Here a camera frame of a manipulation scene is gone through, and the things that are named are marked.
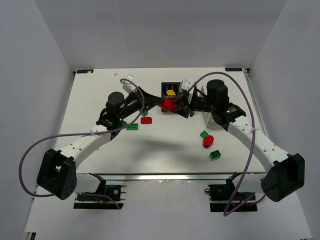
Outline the red arch lego brick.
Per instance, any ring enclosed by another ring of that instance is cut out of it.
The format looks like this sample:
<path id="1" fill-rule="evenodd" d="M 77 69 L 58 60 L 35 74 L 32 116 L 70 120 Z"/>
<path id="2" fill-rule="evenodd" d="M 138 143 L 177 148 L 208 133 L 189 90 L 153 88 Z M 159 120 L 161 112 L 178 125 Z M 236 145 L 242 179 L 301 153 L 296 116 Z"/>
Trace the red arch lego brick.
<path id="1" fill-rule="evenodd" d="M 166 112 L 171 112 L 179 108 L 179 105 L 172 98 L 165 98 L 158 106 Z"/>

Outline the orange rounded lego brick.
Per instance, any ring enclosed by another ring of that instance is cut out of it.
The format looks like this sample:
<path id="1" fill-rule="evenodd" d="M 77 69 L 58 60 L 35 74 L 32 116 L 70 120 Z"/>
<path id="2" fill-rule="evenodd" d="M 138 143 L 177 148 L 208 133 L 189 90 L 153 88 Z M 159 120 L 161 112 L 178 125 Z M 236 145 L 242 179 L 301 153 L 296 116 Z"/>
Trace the orange rounded lego brick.
<path id="1" fill-rule="evenodd" d="M 173 90 L 173 89 L 169 89 L 166 91 L 166 96 L 167 97 L 173 97 L 173 96 L 176 96 L 176 92 Z"/>

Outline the red rounded lego brick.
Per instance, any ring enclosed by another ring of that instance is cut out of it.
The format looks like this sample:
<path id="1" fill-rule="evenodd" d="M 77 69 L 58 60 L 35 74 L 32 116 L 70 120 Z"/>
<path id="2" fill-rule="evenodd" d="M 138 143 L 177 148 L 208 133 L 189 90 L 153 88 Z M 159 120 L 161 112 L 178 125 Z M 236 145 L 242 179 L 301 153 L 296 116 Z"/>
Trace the red rounded lego brick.
<path id="1" fill-rule="evenodd" d="M 150 116 L 144 116 L 140 119 L 140 123 L 142 125 L 146 125 L 146 124 L 152 124 L 153 123 L 153 119 Z"/>

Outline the red round lego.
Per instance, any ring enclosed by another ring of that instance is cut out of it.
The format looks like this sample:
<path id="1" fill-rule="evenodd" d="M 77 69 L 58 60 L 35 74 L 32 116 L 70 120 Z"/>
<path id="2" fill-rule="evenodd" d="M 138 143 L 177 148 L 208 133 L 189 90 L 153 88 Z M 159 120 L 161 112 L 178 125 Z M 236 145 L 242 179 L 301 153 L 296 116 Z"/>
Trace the red round lego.
<path id="1" fill-rule="evenodd" d="M 202 146 L 204 148 L 209 148 L 213 144 L 214 140 L 215 138 L 212 135 L 207 135 L 202 141 Z"/>

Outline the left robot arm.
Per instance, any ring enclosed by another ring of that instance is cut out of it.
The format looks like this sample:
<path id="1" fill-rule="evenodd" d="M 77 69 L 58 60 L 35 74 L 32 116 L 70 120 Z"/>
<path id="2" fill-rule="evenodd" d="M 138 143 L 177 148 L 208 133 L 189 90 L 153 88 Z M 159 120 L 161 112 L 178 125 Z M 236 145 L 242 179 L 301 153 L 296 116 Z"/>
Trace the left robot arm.
<path id="1" fill-rule="evenodd" d="M 112 141 L 125 127 L 124 119 L 137 111 L 147 111 L 165 99 L 151 95 L 140 87 L 127 97 L 119 91 L 112 92 L 96 124 L 87 135 L 59 150 L 49 149 L 43 156 L 36 183 L 65 200 L 73 193 L 89 193 L 102 197 L 106 180 L 99 175 L 76 173 L 80 164 L 99 147 Z"/>

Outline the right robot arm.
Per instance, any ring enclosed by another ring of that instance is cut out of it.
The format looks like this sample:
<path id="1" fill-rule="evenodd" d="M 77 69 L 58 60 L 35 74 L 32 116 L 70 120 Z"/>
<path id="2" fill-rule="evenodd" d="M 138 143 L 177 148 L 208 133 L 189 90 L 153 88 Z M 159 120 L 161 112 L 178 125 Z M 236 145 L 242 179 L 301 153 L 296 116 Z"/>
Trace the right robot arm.
<path id="1" fill-rule="evenodd" d="M 279 202 L 304 186 L 304 158 L 298 153 L 289 154 L 253 127 L 246 113 L 230 102 L 228 88 L 222 80 L 208 81 L 204 94 L 198 93 L 190 81 L 183 80 L 178 91 L 181 97 L 177 104 L 184 111 L 184 117 L 192 112 L 211 113 L 214 122 L 236 137 L 262 164 L 265 170 L 262 174 L 242 176 L 238 173 L 229 177 L 226 185 L 231 191 L 261 193 Z"/>

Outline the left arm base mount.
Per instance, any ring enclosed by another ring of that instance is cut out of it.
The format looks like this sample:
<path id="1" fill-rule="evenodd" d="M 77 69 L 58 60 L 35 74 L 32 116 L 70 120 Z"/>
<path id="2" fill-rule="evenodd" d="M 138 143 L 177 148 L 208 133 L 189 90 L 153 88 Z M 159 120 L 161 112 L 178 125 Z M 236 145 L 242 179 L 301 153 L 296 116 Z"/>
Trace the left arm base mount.
<path id="1" fill-rule="evenodd" d="M 79 210 L 121 210 L 124 206 L 127 186 L 122 182 L 100 180 L 95 191 L 81 191 L 75 195 L 73 208 Z"/>

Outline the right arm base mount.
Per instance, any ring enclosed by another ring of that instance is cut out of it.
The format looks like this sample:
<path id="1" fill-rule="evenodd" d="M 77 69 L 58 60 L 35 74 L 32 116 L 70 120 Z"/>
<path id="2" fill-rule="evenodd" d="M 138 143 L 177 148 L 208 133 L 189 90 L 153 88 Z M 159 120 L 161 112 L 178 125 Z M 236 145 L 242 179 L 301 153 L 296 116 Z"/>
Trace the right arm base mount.
<path id="1" fill-rule="evenodd" d="M 223 213 L 227 203 L 233 193 L 234 186 L 227 185 L 226 182 L 218 184 L 209 184 L 205 189 L 204 193 L 209 197 L 209 207 L 211 213 Z M 251 192 L 237 192 L 234 199 L 232 200 L 228 211 L 234 209 L 244 200 L 251 196 Z M 256 196 L 254 195 L 248 202 L 243 206 L 236 209 L 235 212 L 257 212 L 258 207 L 256 202 Z"/>

